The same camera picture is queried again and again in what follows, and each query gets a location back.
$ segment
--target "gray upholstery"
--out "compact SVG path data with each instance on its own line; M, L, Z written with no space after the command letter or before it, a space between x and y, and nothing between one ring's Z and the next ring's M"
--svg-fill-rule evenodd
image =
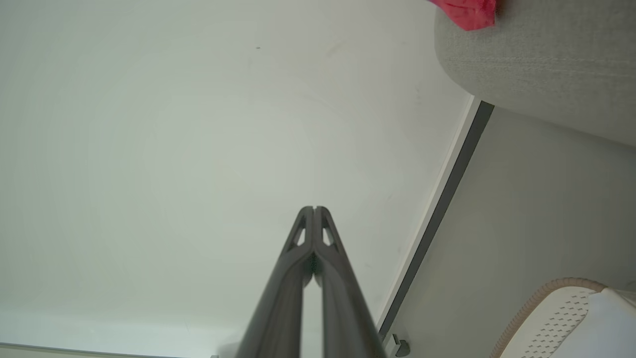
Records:
M448 75L496 106L636 145L636 1L502 5L495 27L471 32L438 11Z

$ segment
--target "pink fabric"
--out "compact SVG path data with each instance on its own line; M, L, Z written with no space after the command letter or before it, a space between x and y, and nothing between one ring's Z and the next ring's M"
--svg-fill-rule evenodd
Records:
M495 25L497 0L430 0L466 31Z

